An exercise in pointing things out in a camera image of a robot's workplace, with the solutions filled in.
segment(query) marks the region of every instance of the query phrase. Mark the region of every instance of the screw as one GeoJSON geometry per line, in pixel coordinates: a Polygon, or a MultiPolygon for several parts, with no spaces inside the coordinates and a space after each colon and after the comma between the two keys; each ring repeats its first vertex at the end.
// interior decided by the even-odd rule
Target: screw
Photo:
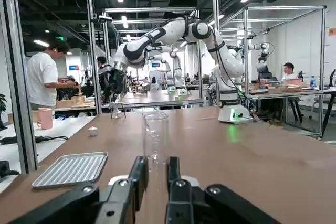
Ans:
{"type": "Polygon", "coordinates": [[[128,184],[128,181],[127,181],[127,180],[122,180],[122,181],[119,182],[119,185],[120,185],[120,186],[125,186],[125,185],[127,185],[127,184],[128,184]]]}
{"type": "Polygon", "coordinates": [[[217,188],[217,187],[211,187],[210,188],[210,193],[212,193],[212,194],[219,194],[220,192],[221,192],[220,189],[217,188]]]}
{"type": "Polygon", "coordinates": [[[185,181],[183,181],[183,180],[179,180],[179,181],[176,182],[176,184],[177,184],[179,187],[182,187],[182,186],[185,185],[185,181]]]}
{"type": "Polygon", "coordinates": [[[83,188],[84,193],[89,193],[89,192],[91,192],[92,190],[93,190],[93,187],[92,187],[92,186],[86,186],[86,187],[83,188]]]}

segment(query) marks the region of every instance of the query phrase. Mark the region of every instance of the metal tray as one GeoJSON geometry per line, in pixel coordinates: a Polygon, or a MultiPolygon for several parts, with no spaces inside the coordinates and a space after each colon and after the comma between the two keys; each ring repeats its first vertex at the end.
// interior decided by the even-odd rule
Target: metal tray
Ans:
{"type": "Polygon", "coordinates": [[[71,154],[59,157],[33,183],[35,188],[69,186],[95,181],[106,162],[108,152],[71,154]]]}

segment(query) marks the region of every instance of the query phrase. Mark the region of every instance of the man sitting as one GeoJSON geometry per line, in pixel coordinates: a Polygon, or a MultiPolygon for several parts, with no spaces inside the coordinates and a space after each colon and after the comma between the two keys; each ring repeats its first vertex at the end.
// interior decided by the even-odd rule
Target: man sitting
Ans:
{"type": "Polygon", "coordinates": [[[298,76],[296,73],[293,72],[294,71],[294,65],[290,62],[284,64],[283,71],[285,72],[283,80],[296,79],[297,76],[298,76]]]}

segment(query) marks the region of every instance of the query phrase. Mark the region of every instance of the person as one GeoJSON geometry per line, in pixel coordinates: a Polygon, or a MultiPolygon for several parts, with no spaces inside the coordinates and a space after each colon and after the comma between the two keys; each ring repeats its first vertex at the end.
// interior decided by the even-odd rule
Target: person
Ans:
{"type": "Polygon", "coordinates": [[[32,110],[54,108],[56,89],[70,88],[74,81],[58,78],[55,60],[61,59],[69,51],[64,41],[56,40],[43,52],[33,55],[27,62],[28,91],[32,110]]]}
{"type": "Polygon", "coordinates": [[[106,57],[104,57],[104,56],[99,56],[99,57],[97,58],[97,62],[98,62],[98,67],[99,67],[99,68],[103,68],[104,65],[106,64],[106,57]]]}
{"type": "Polygon", "coordinates": [[[294,73],[294,65],[290,62],[284,64],[283,71],[285,72],[285,75],[283,77],[283,80],[290,80],[290,79],[296,79],[297,74],[294,73]]]}
{"type": "Polygon", "coordinates": [[[185,83],[189,83],[190,82],[190,77],[189,77],[189,74],[187,73],[186,77],[184,78],[185,80],[185,83]]]}

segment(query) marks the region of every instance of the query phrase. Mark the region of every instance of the pink cup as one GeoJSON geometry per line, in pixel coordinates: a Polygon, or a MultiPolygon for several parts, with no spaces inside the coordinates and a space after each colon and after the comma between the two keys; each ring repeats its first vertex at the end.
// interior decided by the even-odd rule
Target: pink cup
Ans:
{"type": "Polygon", "coordinates": [[[52,109],[49,108],[39,108],[37,113],[37,126],[41,127],[42,130],[48,130],[52,128],[52,109]]]}

